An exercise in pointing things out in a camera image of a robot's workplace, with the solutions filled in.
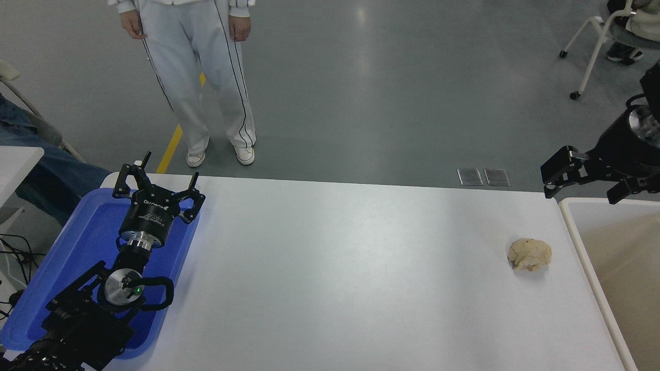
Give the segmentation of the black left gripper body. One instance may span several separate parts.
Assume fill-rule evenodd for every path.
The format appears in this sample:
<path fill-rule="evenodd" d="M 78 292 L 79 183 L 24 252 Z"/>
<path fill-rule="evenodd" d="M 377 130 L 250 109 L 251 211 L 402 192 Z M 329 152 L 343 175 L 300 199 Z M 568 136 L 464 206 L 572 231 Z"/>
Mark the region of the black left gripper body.
<path fill-rule="evenodd" d="M 128 241 L 140 233 L 151 235 L 158 243 L 165 243 L 180 206 L 174 192 L 165 188 L 137 190 L 130 196 L 129 211 L 120 226 L 120 237 Z"/>

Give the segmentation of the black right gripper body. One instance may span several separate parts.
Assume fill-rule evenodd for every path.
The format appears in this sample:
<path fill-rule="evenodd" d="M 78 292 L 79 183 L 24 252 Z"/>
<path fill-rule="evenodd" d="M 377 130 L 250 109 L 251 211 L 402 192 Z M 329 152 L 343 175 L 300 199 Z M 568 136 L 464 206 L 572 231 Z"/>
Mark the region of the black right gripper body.
<path fill-rule="evenodd" d="M 621 174 L 635 178 L 658 175 L 658 120 L 649 107 L 628 108 L 587 151 Z"/>

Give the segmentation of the person's right hand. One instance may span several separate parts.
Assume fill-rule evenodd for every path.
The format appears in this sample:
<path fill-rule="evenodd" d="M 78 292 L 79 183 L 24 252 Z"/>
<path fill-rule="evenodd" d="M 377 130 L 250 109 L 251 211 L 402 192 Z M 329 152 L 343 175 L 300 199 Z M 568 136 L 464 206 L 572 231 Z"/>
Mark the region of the person's right hand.
<path fill-rule="evenodd" d="M 137 10 L 129 10 L 119 14 L 122 28 L 135 40 L 143 40 L 147 35 L 142 30 L 141 19 Z"/>

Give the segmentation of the person's left hand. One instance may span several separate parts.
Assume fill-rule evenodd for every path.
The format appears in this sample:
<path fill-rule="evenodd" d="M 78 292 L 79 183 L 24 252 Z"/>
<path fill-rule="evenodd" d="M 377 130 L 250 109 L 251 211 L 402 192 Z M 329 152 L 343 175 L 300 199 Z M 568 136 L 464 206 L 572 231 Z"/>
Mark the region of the person's left hand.
<path fill-rule="evenodd" d="M 252 21 L 248 17 L 229 15 L 229 36 L 234 42 L 243 42 L 249 38 Z"/>

